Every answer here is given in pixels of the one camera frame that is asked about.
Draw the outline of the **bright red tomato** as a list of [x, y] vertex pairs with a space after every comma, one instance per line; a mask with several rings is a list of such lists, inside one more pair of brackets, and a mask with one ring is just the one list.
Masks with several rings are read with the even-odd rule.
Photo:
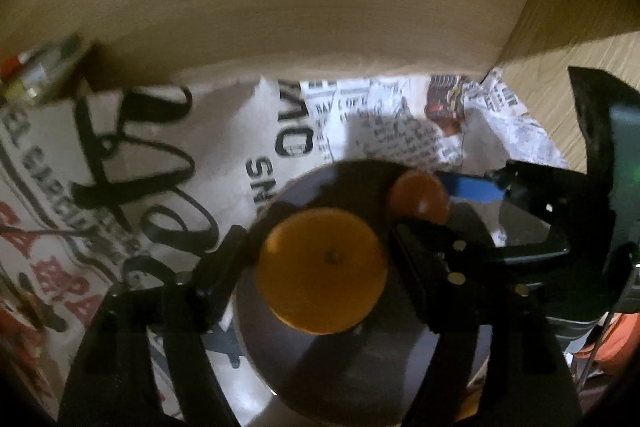
[[396, 216], [416, 217], [444, 225], [449, 217], [449, 194], [434, 174], [408, 170], [395, 182], [388, 208]]

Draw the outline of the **large orange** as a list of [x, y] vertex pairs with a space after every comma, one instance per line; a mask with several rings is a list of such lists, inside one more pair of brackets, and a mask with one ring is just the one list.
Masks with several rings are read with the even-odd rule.
[[283, 323], [312, 335], [347, 331], [369, 315], [388, 275], [366, 221], [337, 208], [294, 213], [260, 247], [256, 285]]

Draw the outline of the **newspaper table cover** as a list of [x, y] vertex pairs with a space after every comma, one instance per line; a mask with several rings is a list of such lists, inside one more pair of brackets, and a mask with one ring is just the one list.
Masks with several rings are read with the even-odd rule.
[[[508, 160], [564, 167], [547, 132], [498, 72], [448, 90], [449, 117], [425, 114], [436, 77], [299, 84], [260, 80], [196, 90], [191, 113], [160, 137], [195, 159], [188, 185], [222, 229], [249, 225], [262, 207], [322, 167], [336, 169], [332, 204], [366, 211], [382, 173], [406, 166], [482, 174]], [[418, 392], [437, 336], [390, 285], [367, 321], [330, 337], [284, 325], [242, 278], [204, 345], [244, 426], [396, 426]]]

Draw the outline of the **dark brown round plate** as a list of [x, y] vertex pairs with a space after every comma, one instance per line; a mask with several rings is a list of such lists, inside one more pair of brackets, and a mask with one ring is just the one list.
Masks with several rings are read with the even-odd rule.
[[322, 424], [453, 423], [488, 355], [466, 262], [490, 245], [439, 173], [356, 160], [299, 176], [250, 228], [234, 296], [250, 366]]

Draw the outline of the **marker pens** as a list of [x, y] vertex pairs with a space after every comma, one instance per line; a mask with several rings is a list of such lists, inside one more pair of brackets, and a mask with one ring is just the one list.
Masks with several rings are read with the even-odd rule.
[[75, 32], [14, 55], [1, 73], [1, 105], [32, 107], [55, 100], [91, 48]]

